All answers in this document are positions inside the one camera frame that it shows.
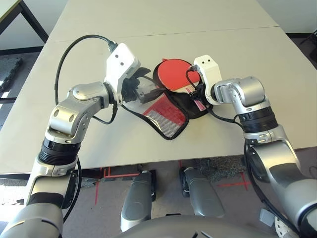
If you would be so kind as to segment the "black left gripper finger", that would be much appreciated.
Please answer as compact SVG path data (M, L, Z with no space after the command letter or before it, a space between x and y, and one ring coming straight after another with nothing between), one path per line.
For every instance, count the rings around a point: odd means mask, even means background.
M143 77L143 76L147 75L149 72L151 72L150 69L145 68L145 67L140 67L135 72L135 77Z
M143 102L153 101L156 98L158 98L163 92L164 92L164 89L161 89L161 88L151 90L149 93L144 95Z

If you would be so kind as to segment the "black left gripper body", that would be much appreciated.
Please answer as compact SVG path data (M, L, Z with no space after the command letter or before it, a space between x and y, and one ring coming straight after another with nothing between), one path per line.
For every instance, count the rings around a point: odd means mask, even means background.
M121 94L124 102L128 103L136 100L141 102L143 100L143 96L137 91L139 84L140 80L137 77L125 78L123 80Z

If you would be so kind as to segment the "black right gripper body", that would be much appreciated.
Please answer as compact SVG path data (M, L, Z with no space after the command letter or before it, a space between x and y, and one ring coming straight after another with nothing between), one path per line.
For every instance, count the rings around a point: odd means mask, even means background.
M206 89L205 84L203 83L198 84L195 90L189 93L191 100L206 102L205 89Z

